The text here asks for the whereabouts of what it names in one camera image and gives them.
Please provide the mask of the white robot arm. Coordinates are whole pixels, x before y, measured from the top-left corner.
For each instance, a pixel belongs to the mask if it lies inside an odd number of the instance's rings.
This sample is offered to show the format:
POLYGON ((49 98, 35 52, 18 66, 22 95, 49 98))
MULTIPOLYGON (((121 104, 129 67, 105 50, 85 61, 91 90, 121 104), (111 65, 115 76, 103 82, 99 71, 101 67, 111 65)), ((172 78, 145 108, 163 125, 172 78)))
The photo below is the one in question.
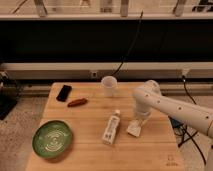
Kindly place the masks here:
POLYGON ((165 97, 154 80, 136 87, 133 99, 137 116, 147 118, 154 108, 213 139, 213 109, 165 97))

